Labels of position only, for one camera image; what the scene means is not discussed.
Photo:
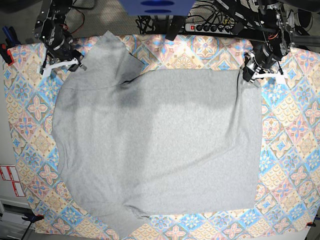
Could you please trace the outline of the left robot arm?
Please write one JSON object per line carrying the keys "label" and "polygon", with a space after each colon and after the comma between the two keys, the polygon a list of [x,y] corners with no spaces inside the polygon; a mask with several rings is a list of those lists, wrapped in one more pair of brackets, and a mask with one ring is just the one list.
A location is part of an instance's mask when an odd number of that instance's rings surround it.
{"label": "left robot arm", "polygon": [[284,4],[278,0],[253,0],[257,7],[257,26],[262,32],[262,42],[253,42],[253,49],[246,54],[243,73],[251,78],[255,74],[271,73],[290,52],[293,27]]}

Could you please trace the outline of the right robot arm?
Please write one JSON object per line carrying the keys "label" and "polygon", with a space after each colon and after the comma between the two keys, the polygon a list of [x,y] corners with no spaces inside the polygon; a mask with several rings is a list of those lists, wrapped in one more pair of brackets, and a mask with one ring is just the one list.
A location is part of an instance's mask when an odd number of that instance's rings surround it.
{"label": "right robot arm", "polygon": [[70,72],[78,68],[84,71],[84,56],[75,49],[74,39],[66,24],[66,15],[72,9],[71,0],[44,0],[34,26],[34,38],[45,47],[42,65],[38,72],[49,77],[52,70],[67,67]]}

